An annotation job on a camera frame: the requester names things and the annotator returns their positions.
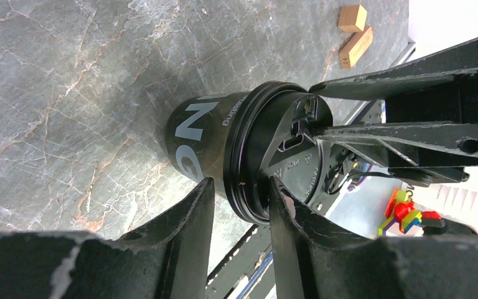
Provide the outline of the black coffee cup front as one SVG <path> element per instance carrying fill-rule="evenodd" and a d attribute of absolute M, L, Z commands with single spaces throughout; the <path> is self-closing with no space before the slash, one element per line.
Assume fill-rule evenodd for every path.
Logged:
<path fill-rule="evenodd" d="M 187 178 L 201 182 L 213 178 L 215 192 L 226 196 L 223 171 L 233 123 L 248 92 L 221 93 L 190 98 L 168 118 L 166 153 L 172 166 Z"/>

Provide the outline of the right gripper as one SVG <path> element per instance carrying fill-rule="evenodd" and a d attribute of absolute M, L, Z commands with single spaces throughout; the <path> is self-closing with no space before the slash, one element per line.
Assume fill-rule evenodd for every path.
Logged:
<path fill-rule="evenodd" d="M 329 80 L 311 93 L 385 100 L 386 124 L 316 129 L 396 177 L 427 186 L 461 183 L 478 166 L 478 37 L 379 72 Z"/>

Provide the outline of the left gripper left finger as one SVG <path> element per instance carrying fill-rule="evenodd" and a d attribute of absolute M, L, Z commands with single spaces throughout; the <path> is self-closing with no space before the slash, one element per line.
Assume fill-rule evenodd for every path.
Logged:
<path fill-rule="evenodd" d="M 117 240 L 86 231 L 0 232 L 0 298 L 203 298 L 214 181 Z"/>

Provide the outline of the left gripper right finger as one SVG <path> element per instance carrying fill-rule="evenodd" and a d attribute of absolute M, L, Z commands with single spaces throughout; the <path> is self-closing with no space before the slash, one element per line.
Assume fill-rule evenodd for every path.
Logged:
<path fill-rule="evenodd" d="M 278 298 L 478 298 L 478 235 L 366 239 L 268 192 Z"/>

